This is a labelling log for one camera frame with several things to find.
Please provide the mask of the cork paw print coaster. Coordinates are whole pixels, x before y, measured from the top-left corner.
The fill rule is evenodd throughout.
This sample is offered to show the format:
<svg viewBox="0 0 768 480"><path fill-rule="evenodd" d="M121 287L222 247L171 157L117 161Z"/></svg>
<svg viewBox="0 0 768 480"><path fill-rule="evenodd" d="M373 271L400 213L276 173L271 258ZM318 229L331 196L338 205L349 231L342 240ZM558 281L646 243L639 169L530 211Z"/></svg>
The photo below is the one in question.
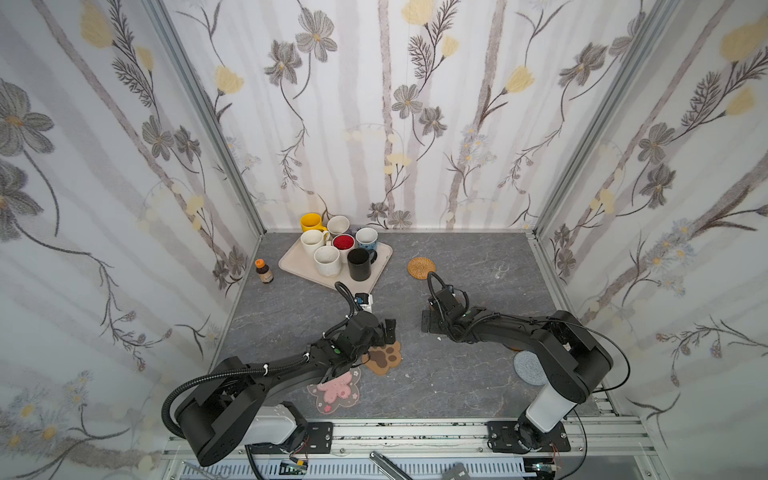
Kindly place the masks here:
<svg viewBox="0 0 768 480"><path fill-rule="evenodd" d="M363 365L378 376L386 376L401 364L403 360L401 347L399 341L383 347L372 347L363 356Z"/></svg>

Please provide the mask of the woven rattan round coaster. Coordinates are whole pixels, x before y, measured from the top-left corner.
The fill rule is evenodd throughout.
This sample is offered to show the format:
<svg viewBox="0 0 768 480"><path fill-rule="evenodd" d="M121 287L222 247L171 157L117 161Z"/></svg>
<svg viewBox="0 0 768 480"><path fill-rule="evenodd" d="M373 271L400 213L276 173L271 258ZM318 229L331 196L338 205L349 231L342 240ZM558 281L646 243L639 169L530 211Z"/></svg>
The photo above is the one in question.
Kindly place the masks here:
<svg viewBox="0 0 768 480"><path fill-rule="evenodd" d="M413 258L407 264L408 274L417 280L426 280L436 270L435 262L426 257Z"/></svg>

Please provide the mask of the pink flower coaster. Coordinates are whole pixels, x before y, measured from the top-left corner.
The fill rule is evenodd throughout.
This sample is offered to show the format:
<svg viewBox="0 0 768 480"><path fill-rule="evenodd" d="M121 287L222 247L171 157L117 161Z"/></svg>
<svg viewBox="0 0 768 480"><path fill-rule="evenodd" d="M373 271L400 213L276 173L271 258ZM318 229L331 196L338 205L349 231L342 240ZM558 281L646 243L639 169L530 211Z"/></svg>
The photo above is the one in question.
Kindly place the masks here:
<svg viewBox="0 0 768 480"><path fill-rule="evenodd" d="M314 398L313 405L318 412L330 415L339 408L351 408L360 401L361 377L361 370L353 368L325 383L311 384L307 386L307 391Z"/></svg>

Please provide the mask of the grey round coaster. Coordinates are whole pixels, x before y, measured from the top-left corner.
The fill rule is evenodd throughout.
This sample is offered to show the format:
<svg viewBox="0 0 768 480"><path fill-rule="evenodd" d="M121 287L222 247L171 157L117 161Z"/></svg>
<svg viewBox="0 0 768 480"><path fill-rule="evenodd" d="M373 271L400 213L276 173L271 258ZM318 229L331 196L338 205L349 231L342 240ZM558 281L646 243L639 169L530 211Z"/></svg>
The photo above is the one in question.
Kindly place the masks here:
<svg viewBox="0 0 768 480"><path fill-rule="evenodd" d="M513 367L518 377L532 386L544 386L547 377L538 357L530 351L520 351L513 359Z"/></svg>

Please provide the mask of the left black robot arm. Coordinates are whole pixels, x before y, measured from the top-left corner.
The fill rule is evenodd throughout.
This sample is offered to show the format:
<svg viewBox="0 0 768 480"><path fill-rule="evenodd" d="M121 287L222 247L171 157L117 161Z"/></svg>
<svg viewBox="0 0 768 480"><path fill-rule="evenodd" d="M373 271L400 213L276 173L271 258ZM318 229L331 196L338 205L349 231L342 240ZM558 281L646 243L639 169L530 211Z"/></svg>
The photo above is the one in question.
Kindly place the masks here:
<svg viewBox="0 0 768 480"><path fill-rule="evenodd" d="M359 311L298 355L261 364L230 357L213 372L172 390L162 404L161 420L171 434L188 442L200 465L211 466L244 443L269 400L347 373L371 348L393 344L396 325L394 319L380 321Z"/></svg>

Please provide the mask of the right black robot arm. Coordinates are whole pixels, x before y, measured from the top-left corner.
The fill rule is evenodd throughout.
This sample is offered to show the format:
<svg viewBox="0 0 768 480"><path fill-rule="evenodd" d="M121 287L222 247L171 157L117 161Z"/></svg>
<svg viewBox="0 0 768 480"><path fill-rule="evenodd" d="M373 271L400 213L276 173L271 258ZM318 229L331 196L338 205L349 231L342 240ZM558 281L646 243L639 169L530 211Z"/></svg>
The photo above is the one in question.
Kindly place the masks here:
<svg viewBox="0 0 768 480"><path fill-rule="evenodd" d="M524 454L549 447L561 437L562 420L584 403L613 368L613 359L571 313L519 317L470 307L453 289L432 292L422 312L422 331L456 343L498 343L533 353L546 381L532 403L500 433L489 433L495 452Z"/></svg>

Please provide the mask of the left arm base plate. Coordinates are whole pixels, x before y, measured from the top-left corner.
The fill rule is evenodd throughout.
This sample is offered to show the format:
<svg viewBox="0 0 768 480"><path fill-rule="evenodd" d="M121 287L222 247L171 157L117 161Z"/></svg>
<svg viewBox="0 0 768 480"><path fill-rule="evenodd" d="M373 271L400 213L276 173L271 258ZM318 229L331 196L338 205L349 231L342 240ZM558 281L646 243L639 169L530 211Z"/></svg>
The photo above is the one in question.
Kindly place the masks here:
<svg viewBox="0 0 768 480"><path fill-rule="evenodd" d="M297 429L282 443L259 443L248 445L252 454L309 455L329 454L332 447L334 424L332 422L310 422Z"/></svg>

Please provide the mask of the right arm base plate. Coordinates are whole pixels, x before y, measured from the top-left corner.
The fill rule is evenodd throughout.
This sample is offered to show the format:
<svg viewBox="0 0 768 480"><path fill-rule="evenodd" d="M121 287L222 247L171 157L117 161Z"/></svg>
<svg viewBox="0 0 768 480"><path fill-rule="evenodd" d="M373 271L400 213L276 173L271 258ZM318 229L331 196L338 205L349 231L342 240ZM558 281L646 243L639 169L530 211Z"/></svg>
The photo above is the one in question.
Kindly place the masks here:
<svg viewBox="0 0 768 480"><path fill-rule="evenodd" d="M518 455L570 452L568 435L561 422L549 432L542 432L530 421L489 421L487 444L494 453Z"/></svg>

